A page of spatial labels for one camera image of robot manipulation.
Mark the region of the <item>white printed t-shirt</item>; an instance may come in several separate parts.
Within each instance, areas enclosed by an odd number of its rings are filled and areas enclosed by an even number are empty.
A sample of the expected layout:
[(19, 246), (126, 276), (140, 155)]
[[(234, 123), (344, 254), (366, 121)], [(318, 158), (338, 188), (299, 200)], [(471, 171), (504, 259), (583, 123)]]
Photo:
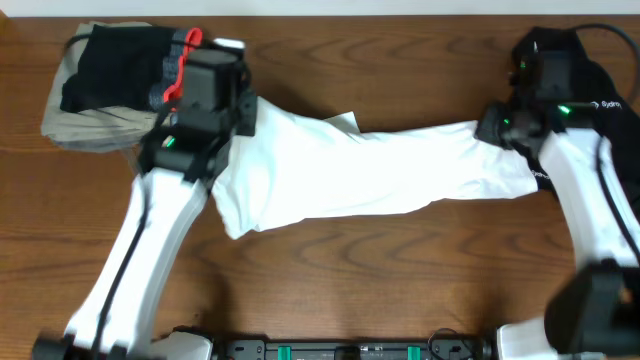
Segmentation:
[(442, 199), (514, 199), (538, 189), (513, 150), (474, 137), (476, 122), (393, 133), (359, 131), (258, 100), (252, 137), (236, 135), (212, 195), (238, 239), (307, 218), (409, 213)]

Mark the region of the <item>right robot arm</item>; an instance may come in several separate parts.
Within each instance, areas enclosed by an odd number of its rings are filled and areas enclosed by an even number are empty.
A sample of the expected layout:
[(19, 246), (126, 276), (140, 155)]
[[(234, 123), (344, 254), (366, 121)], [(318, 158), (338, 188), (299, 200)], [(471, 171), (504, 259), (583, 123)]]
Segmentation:
[(639, 352), (639, 119), (595, 62), (569, 47), (517, 55), (513, 94), (476, 137), (537, 161), (573, 241), (575, 275), (541, 317), (496, 334), (501, 359), (585, 359)]

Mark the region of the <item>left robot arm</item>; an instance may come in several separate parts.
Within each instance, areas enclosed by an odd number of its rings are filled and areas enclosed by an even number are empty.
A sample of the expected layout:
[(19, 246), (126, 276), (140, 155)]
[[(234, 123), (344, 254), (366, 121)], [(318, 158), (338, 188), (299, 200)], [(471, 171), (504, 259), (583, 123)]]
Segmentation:
[(58, 338), (34, 359), (211, 359), (214, 342), (189, 327), (156, 340), (159, 300), (178, 250), (228, 164), (231, 140), (255, 133), (257, 97), (240, 40), (194, 47), (183, 91), (143, 136), (126, 217), (103, 270)]

